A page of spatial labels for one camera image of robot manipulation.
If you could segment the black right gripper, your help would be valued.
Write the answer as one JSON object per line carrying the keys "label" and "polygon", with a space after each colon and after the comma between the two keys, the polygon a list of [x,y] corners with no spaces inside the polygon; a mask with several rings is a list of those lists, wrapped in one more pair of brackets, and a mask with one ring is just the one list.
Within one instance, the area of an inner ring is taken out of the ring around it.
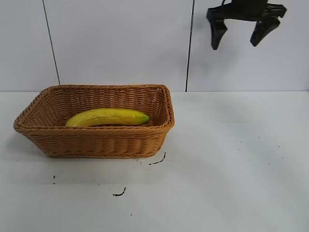
{"label": "black right gripper", "polygon": [[209,8],[206,18],[211,26],[211,46],[217,50],[220,41],[227,32],[225,19],[256,22],[250,42],[256,47],[279,25],[276,17],[284,17],[287,9],[282,4],[268,3],[267,0],[232,0],[222,1],[221,5]]}

